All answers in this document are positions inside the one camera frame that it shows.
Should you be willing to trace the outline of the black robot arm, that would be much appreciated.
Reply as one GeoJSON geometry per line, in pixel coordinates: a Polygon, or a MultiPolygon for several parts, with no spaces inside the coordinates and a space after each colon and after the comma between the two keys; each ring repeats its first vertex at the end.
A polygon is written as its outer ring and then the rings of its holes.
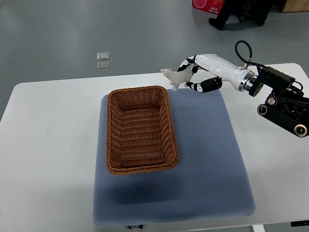
{"type": "Polygon", "coordinates": [[[257,74],[249,74],[241,80],[240,90],[255,97],[264,85],[272,89],[265,103],[257,107],[258,114],[297,137],[308,136],[309,99],[304,97],[303,85],[274,68],[252,62],[252,48],[246,41],[237,41],[235,52],[245,63],[243,70],[249,65],[257,68],[257,74]]]}

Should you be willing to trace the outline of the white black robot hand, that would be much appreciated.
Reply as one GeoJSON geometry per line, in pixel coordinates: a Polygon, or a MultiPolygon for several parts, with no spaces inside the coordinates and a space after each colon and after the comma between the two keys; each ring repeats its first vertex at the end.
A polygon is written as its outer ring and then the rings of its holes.
{"type": "Polygon", "coordinates": [[[200,83],[186,83],[188,87],[199,93],[220,89],[223,81],[230,82],[238,91],[249,91],[256,80],[256,76],[251,70],[239,68],[216,54],[201,54],[189,57],[182,62],[178,71],[184,71],[189,66],[192,67],[192,74],[197,73],[198,69],[201,68],[214,75],[213,78],[200,83]]]}

